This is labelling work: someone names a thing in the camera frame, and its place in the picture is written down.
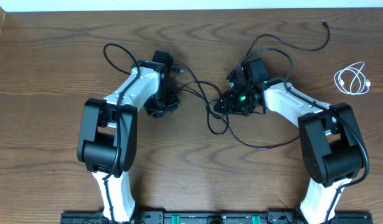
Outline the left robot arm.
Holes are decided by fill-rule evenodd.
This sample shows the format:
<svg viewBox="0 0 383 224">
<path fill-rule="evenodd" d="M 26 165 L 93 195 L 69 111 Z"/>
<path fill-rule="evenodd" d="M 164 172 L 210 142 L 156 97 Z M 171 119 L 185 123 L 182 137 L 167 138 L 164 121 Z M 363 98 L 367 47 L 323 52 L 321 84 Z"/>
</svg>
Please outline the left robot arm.
<svg viewBox="0 0 383 224">
<path fill-rule="evenodd" d="M 135 60 L 129 77 L 102 99 L 83 107 L 77 158 L 98 183 L 103 200 L 102 223 L 129 223 L 136 202 L 129 170 L 138 140 L 138 113 L 160 118 L 177 109 L 179 100 L 169 78 L 174 59 L 155 51 L 151 60 Z"/>
</svg>

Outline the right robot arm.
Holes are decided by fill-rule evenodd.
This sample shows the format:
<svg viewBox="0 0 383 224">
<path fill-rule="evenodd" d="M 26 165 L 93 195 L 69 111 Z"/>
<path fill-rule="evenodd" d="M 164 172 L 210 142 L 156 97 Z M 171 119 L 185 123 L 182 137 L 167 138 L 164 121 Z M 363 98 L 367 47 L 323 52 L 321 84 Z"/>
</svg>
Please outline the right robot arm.
<svg viewBox="0 0 383 224">
<path fill-rule="evenodd" d="M 317 101 L 286 79 L 272 78 L 261 58 L 242 63 L 227 80 L 232 89 L 220 97 L 216 112 L 248 115 L 261 106 L 298 128 L 303 163 L 310 175 L 300 213 L 306 223 L 329 222 L 343 190 L 359 183 L 356 176 L 361 169 L 369 170 L 352 108 Z"/>
</svg>

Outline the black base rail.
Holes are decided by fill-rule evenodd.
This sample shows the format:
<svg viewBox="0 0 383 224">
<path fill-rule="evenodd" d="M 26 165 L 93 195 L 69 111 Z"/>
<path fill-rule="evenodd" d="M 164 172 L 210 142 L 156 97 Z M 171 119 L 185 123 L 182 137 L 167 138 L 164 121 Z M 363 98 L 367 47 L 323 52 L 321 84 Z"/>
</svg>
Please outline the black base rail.
<svg viewBox="0 0 383 224">
<path fill-rule="evenodd" d="M 60 224 L 110 223 L 102 212 L 63 213 Z M 135 213 L 130 223 L 139 224 L 266 224 L 305 223 L 301 215 L 293 212 L 269 210 L 263 213 L 169 213 L 144 211 Z M 370 213 L 337 213 L 330 224 L 373 224 Z"/>
</svg>

